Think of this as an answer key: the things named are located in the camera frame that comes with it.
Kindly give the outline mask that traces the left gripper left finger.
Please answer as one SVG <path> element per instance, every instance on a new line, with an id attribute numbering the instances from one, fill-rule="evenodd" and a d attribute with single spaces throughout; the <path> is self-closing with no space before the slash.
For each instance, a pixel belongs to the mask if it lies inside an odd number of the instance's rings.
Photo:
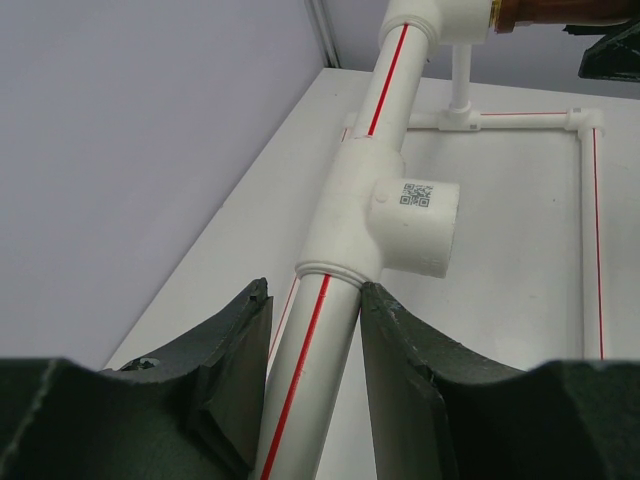
<path id="1" fill-rule="evenodd" d="M 265 279 L 117 370 L 1 362 L 5 479 L 245 479 L 254 470 L 273 300 Z"/>

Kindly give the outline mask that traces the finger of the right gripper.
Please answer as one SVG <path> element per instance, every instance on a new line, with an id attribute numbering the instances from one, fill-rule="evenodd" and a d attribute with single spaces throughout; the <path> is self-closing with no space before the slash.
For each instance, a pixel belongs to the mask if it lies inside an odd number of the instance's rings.
<path id="1" fill-rule="evenodd" d="M 566 25 L 573 36 L 600 36 L 582 57 L 578 76 L 589 80 L 639 79 L 639 18 L 606 26 Z"/>

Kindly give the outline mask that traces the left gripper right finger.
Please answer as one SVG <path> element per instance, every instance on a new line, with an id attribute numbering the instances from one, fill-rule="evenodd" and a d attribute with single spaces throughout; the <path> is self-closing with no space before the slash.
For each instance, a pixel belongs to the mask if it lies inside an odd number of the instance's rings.
<path id="1" fill-rule="evenodd" d="M 381 479 L 635 479 L 639 365 L 554 360 L 521 371 L 361 290 L 361 338 Z"/>

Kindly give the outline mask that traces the brown water faucet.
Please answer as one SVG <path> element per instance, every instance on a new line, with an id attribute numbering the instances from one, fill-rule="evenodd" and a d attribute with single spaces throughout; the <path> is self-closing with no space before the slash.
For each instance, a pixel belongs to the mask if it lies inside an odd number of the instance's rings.
<path id="1" fill-rule="evenodd" d="M 491 24 L 506 34 L 528 25 L 619 25 L 638 15 L 633 0 L 503 0 L 493 2 Z"/>

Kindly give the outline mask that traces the white PVC pipe frame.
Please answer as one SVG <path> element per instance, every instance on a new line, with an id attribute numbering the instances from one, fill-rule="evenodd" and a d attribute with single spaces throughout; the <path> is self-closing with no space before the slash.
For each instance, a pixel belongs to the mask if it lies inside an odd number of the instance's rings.
<path id="1" fill-rule="evenodd" d="M 471 50 L 484 42 L 494 1 L 393 1 L 381 51 L 350 137 L 340 146 L 296 263 L 295 297 L 274 340 L 254 477 L 316 475 L 359 317 L 361 288 L 386 269 L 443 277 L 459 188 L 407 179 L 400 150 L 423 66 L 453 49 L 442 130 L 483 118 L 469 102 Z"/>

